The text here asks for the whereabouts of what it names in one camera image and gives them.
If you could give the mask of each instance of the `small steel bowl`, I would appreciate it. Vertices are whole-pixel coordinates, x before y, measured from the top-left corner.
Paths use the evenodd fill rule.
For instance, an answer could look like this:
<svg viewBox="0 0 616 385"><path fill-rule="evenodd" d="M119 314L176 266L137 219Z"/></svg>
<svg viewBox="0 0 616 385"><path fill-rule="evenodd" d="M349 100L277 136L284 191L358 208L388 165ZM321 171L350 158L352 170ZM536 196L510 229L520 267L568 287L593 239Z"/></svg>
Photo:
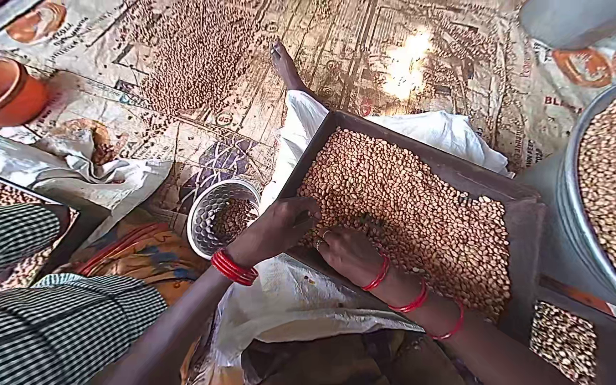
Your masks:
<svg viewBox="0 0 616 385"><path fill-rule="evenodd" d="M213 253L226 247L229 240L220 240L213 232L216 213L231 198L246 199L259 212L261 196L258 191L240 179L226 179L210 186L194 201L187 217L187 238L194 251L210 260Z"/></svg>

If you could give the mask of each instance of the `tray of peanuts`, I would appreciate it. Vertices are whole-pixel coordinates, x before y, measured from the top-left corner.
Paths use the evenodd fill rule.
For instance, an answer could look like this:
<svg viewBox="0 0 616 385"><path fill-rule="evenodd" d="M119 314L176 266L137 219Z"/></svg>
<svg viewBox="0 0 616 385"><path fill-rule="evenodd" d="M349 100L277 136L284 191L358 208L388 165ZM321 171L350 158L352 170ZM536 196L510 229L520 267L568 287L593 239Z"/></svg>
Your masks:
<svg viewBox="0 0 616 385"><path fill-rule="evenodd" d="M545 287L529 348L575 384L616 384L616 318Z"/></svg>
<svg viewBox="0 0 616 385"><path fill-rule="evenodd" d="M317 199L318 227L366 232L392 264L529 343L546 209L536 190L363 118L330 112L279 197L297 195ZM309 233L288 254L360 291L312 248L315 237Z"/></svg>

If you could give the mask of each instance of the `red bangle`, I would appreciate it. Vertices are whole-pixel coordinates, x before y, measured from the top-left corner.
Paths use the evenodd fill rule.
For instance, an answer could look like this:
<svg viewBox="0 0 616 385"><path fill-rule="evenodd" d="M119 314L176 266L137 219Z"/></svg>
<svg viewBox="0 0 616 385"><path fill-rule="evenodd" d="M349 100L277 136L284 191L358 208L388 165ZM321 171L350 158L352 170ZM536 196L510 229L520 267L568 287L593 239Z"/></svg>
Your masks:
<svg viewBox="0 0 616 385"><path fill-rule="evenodd" d="M243 268L235 264L224 249L213 253L211 265L217 268L222 275L244 286L253 285L253 281L258 278L258 271L255 268Z"/></svg>
<svg viewBox="0 0 616 385"><path fill-rule="evenodd" d="M384 258L384 262L382 262L382 268L379 270L379 274L377 274L377 276L372 280L372 282L369 285L361 287L364 291L371 291L375 287L379 286L379 284L382 283L382 281L384 280L384 277L387 275L387 272L389 271L389 265L391 264L391 260L389 259L389 257L385 256L384 254L380 253L379 255L381 255L382 258Z"/></svg>
<svg viewBox="0 0 616 385"><path fill-rule="evenodd" d="M430 336L433 340L439 341L450 338L453 334L456 334L458 330L460 330L460 328L463 327L463 321L465 320L465 306L463 306L463 303L460 302L458 299L455 300L455 303L457 303L458 308L460 308L460 318L458 318L458 322L455 324L455 327L450 332L444 334L443 336Z"/></svg>
<svg viewBox="0 0 616 385"><path fill-rule="evenodd" d="M420 306L422 306L422 304L427 300L427 296L429 296L429 289L427 288L427 283L422 281L422 291L420 292L420 295L418 295L417 298L413 300L413 302L410 302L410 304L406 306L401 306L400 308L389 306L389 309L395 312L402 312L402 313L411 312L419 308Z"/></svg>

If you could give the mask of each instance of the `bare foot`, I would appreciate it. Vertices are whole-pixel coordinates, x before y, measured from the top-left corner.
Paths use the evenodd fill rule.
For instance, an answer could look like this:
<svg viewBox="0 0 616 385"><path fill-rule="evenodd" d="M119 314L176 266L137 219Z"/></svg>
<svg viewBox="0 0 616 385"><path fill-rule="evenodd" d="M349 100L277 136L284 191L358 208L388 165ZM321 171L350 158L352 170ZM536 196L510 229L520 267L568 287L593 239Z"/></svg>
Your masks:
<svg viewBox="0 0 616 385"><path fill-rule="evenodd" d="M279 39L270 48L270 56L272 57L272 66L284 81L287 90L306 91L308 89L303 80L301 80L301 77L298 76L294 59L292 59Z"/></svg>

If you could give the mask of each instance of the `orange pot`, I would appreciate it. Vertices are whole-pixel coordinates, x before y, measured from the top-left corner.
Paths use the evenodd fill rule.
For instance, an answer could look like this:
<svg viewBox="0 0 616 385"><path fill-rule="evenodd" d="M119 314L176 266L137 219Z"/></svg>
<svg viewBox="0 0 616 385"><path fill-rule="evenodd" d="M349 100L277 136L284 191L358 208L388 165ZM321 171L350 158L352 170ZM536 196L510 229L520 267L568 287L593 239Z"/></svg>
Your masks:
<svg viewBox="0 0 616 385"><path fill-rule="evenodd" d="M0 127L21 125L36 117L47 103L47 88L21 63L0 58Z"/></svg>

